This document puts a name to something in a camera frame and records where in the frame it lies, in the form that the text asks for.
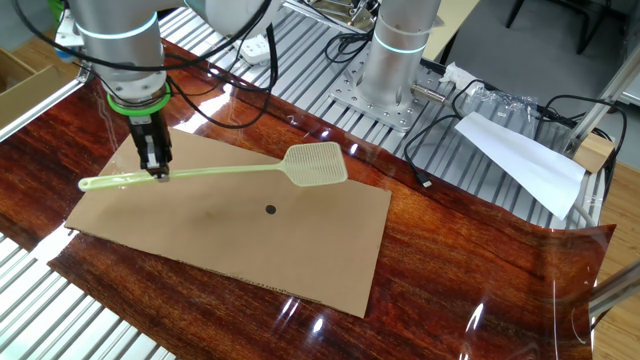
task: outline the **cardboard box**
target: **cardboard box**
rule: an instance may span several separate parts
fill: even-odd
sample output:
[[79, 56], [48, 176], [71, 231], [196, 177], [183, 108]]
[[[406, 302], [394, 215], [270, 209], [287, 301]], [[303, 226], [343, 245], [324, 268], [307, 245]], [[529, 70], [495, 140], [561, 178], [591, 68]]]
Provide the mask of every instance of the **cardboard box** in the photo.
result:
[[55, 67], [37, 72], [0, 49], [0, 129], [69, 82]]

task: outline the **reddish wood grain surface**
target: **reddish wood grain surface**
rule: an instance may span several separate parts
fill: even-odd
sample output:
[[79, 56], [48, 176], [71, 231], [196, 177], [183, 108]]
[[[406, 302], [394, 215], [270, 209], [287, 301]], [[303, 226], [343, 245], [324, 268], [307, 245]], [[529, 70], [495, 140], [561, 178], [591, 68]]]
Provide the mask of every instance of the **reddish wood grain surface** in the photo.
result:
[[[187, 92], [213, 82], [170, 75]], [[242, 123], [263, 95], [196, 100]], [[404, 161], [282, 100], [269, 113], [232, 131], [178, 98], [165, 109], [173, 126], [278, 158], [336, 141], [352, 180], [392, 191], [364, 319], [82, 234], [49, 265], [183, 359], [591, 358], [588, 299], [614, 227], [542, 229], [438, 179], [424, 189]], [[37, 246], [127, 134], [94, 81], [0, 143], [0, 231]]]

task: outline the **wooden block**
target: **wooden block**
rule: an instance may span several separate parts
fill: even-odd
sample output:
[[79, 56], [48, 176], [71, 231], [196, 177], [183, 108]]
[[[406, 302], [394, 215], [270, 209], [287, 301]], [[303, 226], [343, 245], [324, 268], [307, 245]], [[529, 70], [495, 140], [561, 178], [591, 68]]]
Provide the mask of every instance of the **wooden block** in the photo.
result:
[[615, 147], [616, 145], [611, 141], [589, 134], [573, 156], [573, 161], [582, 165], [590, 173], [597, 173]]

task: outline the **green ring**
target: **green ring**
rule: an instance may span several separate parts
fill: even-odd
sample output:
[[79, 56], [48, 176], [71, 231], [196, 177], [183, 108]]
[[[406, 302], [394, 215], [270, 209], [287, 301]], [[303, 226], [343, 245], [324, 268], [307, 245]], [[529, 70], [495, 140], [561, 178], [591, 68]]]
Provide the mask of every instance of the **green ring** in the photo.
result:
[[157, 102], [155, 105], [148, 107], [148, 108], [144, 108], [144, 109], [127, 109], [124, 108], [118, 104], [115, 103], [115, 101], [113, 101], [113, 99], [111, 98], [111, 94], [107, 94], [107, 101], [109, 102], [109, 105], [111, 105], [111, 108], [117, 112], [118, 114], [122, 114], [125, 116], [147, 116], [147, 115], [151, 115], [155, 112], [160, 111], [160, 109], [162, 109], [165, 105], [167, 105], [167, 103], [169, 102], [169, 100], [171, 100], [171, 88], [169, 87], [169, 84], [165, 83], [164, 86], [167, 89], [166, 94], [164, 95], [164, 97], [162, 98], [162, 100], [160, 100], [159, 102]]

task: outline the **white paper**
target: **white paper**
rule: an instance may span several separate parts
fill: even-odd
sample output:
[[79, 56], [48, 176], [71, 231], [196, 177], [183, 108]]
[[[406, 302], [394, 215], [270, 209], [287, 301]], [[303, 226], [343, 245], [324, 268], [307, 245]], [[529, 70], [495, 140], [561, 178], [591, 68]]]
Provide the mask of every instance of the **white paper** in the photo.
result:
[[462, 119], [456, 129], [564, 220], [580, 192], [582, 166], [476, 112]]
[[[456, 63], [453, 62], [447, 66], [447, 71], [444, 76], [440, 79], [440, 82], [452, 82], [456, 84], [456, 89], [464, 89], [466, 88], [470, 82], [477, 79], [475, 76], [469, 74], [467, 71], [462, 70], [461, 68], [456, 66]], [[467, 89], [466, 93], [469, 96], [473, 96], [476, 90], [484, 88], [482, 83], [477, 82]]]

